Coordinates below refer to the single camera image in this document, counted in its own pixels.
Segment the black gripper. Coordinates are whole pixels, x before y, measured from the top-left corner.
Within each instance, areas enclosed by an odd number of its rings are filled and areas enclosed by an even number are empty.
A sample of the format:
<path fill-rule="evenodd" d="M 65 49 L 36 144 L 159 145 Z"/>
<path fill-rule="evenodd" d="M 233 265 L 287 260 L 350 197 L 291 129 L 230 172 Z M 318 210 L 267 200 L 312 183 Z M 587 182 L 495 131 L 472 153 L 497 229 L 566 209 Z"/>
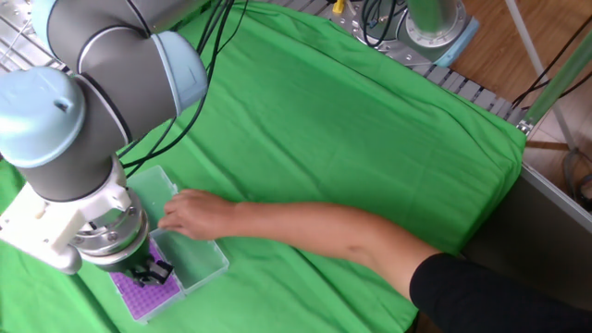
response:
<path fill-rule="evenodd" d="M 165 261 L 154 262 L 148 240 L 145 240 L 133 253 L 128 255 L 122 255 L 122 252 L 115 253 L 101 257 L 101 260 L 100 269 L 109 273 L 131 275 L 133 282 L 140 288 L 153 284 L 165 284 L 174 270 L 174 266 Z"/>

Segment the person's bare hand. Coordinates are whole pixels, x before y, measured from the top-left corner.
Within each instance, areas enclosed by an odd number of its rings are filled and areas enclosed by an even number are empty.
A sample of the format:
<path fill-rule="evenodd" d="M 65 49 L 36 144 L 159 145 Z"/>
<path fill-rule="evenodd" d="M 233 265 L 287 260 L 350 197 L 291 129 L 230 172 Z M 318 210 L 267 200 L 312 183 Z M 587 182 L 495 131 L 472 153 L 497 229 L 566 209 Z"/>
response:
<path fill-rule="evenodd" d="M 211 192 L 184 190 L 165 204 L 160 229 L 193 240 L 212 241 L 233 236 L 237 226 L 236 204 Z"/>

